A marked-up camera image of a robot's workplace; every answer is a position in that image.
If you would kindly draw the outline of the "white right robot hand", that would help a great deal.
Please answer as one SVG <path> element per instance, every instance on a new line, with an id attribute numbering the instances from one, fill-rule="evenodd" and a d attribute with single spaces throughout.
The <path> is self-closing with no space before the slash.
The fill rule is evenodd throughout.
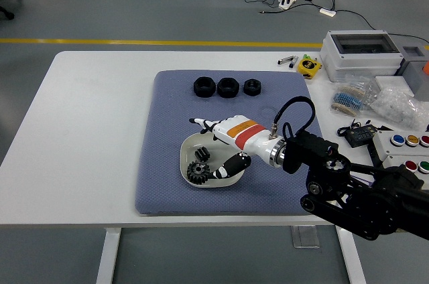
<path id="1" fill-rule="evenodd" d="M 272 167 L 280 167 L 278 161 L 280 150 L 285 141 L 276 131 L 269 131 L 263 125 L 236 115 L 222 121 L 206 119 L 190 119 L 202 127 L 201 133 L 210 132 L 215 141 L 231 146 L 238 153 L 226 160 L 218 169 L 209 171 L 208 165 L 202 159 L 188 165 L 186 178 L 194 185 L 205 184 L 208 180 L 227 180 L 247 169 L 251 164 L 251 156 L 260 157 Z"/>

